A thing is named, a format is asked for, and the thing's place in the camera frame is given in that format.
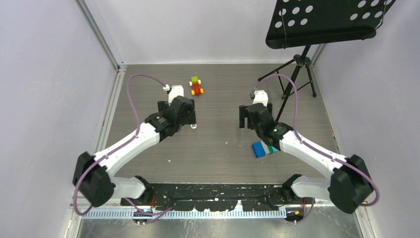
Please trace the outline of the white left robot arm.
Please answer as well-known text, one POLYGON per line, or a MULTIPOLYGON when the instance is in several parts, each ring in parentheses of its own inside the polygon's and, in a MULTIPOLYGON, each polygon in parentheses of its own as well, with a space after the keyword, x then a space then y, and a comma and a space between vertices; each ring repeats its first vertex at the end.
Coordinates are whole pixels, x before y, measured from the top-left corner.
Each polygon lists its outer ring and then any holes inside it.
POLYGON ((147 182, 140 176, 116 177, 125 164, 146 149, 172 137, 181 127, 196 123, 195 101, 176 96, 149 115, 132 133, 112 146, 95 153, 79 155, 73 175, 75 192, 81 193, 92 207, 100 207, 111 198, 131 198, 147 205, 152 198, 147 182))

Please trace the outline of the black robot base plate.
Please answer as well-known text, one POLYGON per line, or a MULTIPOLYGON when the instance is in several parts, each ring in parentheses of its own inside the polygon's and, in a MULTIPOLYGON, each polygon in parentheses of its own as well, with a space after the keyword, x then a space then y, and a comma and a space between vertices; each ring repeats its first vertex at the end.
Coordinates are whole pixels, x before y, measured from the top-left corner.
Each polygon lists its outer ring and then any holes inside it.
POLYGON ((279 184, 246 183, 147 183, 146 191, 138 199, 122 198, 120 204, 148 206, 159 211, 211 212, 275 211, 284 205, 311 206, 313 198, 299 198, 288 187, 279 184))

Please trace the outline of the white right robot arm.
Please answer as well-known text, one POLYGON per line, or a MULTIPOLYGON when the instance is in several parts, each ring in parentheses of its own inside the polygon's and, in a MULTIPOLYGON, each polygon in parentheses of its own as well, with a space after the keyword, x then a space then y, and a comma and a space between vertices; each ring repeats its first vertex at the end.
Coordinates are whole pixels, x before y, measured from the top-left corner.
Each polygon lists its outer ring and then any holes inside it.
POLYGON ((300 159, 324 176, 291 176, 282 184, 283 198, 288 203, 306 197, 328 200, 342 212, 352 214, 360 206, 378 202, 378 188, 360 156, 346 157, 304 138, 293 127, 275 122, 264 104, 239 106, 239 127, 254 130, 266 146, 300 159))

